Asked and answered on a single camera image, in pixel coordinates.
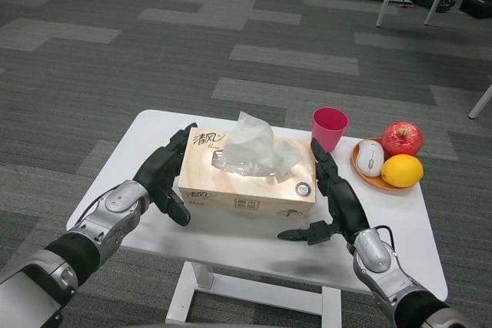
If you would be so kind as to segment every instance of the cable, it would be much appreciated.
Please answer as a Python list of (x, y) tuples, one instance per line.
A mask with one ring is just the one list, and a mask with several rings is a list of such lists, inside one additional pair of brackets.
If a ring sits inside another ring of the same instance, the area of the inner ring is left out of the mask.
[(117, 184), (116, 186), (114, 186), (113, 188), (110, 188), (109, 190), (107, 190), (106, 192), (104, 192), (103, 194), (100, 194), (99, 196), (97, 196), (84, 210), (84, 212), (81, 214), (81, 216), (77, 219), (77, 221), (75, 222), (75, 224), (79, 224), (80, 221), (82, 219), (84, 219), (85, 215), (87, 214), (87, 212), (89, 212), (89, 210), (91, 209), (91, 207), (97, 203), (99, 201), (99, 199), (101, 199), (101, 197), (104, 197), (106, 194), (110, 193), (111, 191), (113, 191), (116, 187), (118, 187), (119, 184)]
[(387, 232), (390, 234), (391, 247), (393, 247), (393, 250), (395, 250), (395, 248), (394, 248), (393, 231), (391, 230), (391, 228), (389, 228), (388, 226), (385, 226), (385, 225), (377, 226), (377, 227), (374, 227), (374, 228), (376, 230), (380, 230), (381, 228), (384, 228), (385, 230), (387, 230)]

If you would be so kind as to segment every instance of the tissue box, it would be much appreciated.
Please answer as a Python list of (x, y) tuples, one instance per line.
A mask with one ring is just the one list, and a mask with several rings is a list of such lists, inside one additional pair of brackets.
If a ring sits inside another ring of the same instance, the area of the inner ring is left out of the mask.
[(303, 155), (282, 178), (246, 177), (212, 166), (228, 132), (192, 128), (184, 153), (179, 190), (185, 204), (208, 205), (256, 214), (293, 216), (306, 214), (316, 202), (316, 167), (309, 141), (287, 141)]

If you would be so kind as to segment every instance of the tissue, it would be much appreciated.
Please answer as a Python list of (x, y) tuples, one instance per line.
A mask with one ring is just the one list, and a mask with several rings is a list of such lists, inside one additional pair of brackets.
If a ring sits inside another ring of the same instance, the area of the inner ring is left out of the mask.
[(251, 177), (281, 177), (302, 160), (302, 153), (286, 141), (277, 147), (270, 125), (243, 111), (222, 151), (212, 165), (223, 171)]

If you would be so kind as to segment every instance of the plastic cup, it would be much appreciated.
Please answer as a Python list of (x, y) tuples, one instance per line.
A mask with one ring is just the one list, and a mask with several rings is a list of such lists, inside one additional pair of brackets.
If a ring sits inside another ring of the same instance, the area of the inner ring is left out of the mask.
[(347, 115), (336, 108), (320, 108), (313, 114), (312, 138), (318, 140), (326, 152), (331, 152), (347, 130)]

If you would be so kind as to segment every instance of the patterned carpet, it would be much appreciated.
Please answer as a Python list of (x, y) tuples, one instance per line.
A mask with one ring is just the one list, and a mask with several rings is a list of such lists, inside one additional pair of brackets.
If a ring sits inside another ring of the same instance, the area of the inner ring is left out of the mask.
[[(351, 136), (398, 120), (423, 128), (422, 188), (447, 302), (492, 321), (492, 108), (467, 118), (492, 82), (490, 20), (453, 9), (424, 27), (425, 10), (392, 5), (376, 29), (380, 5), (0, 0), (0, 267), (63, 232), (140, 111), (235, 119), (243, 110), (309, 129), (313, 110), (333, 105), (350, 116)], [(65, 309), (63, 327), (163, 322), (181, 265), (118, 251)], [(371, 298), (342, 296), (344, 327), (388, 326)], [(201, 293), (189, 321), (320, 326)]]

